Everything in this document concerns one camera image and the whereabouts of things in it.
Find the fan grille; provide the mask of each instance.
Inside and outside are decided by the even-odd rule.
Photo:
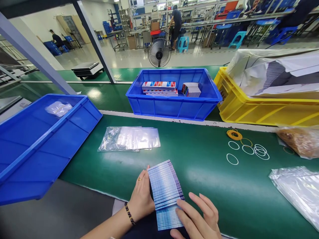
[[[162,58],[159,60],[156,56],[159,56],[161,54],[158,54],[158,52],[162,52]],[[151,45],[149,49],[149,60],[150,63],[155,67],[163,67],[166,66],[166,64],[169,62],[171,56],[171,51],[169,49],[169,42],[164,38],[158,38],[154,40],[153,44]]]

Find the bag of rubber bands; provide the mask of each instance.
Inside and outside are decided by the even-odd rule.
[[[276,133],[301,158],[319,158],[319,127],[282,127]]]

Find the yellow rubber band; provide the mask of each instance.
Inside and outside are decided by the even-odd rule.
[[[242,139],[247,139],[247,138],[242,138]],[[240,140],[240,142],[242,143],[242,145],[247,145],[247,144],[243,144],[242,139]],[[247,139],[250,143],[251,143],[251,147],[253,146],[253,142],[251,142],[249,139]]]
[[[241,133],[239,133],[238,131],[234,131],[232,129],[228,130],[226,134],[233,140],[241,140],[243,138]]]
[[[285,150],[285,148],[290,149],[290,150],[292,151],[292,153],[287,152],[287,151]],[[284,150],[287,154],[291,154],[291,155],[294,155],[294,154],[295,154],[295,151],[293,151],[291,148],[288,148],[288,147],[286,147],[286,146],[283,147],[283,150]]]

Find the bracelet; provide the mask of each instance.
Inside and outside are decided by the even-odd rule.
[[[125,209],[126,209],[126,211],[127,211],[127,214],[128,214],[128,216],[129,216],[129,218],[131,219],[132,225],[135,225],[135,222],[134,222],[134,220],[133,220],[133,218],[132,218],[132,215],[131,215],[131,213],[130,213],[130,211],[129,211],[129,208],[127,207],[127,202],[125,202],[124,205],[125,205]]]

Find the weighing scale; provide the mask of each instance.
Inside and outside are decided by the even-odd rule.
[[[99,62],[85,62],[73,67],[71,70],[77,77],[83,80],[84,77],[86,79],[94,79],[98,72],[104,71],[104,68]]]

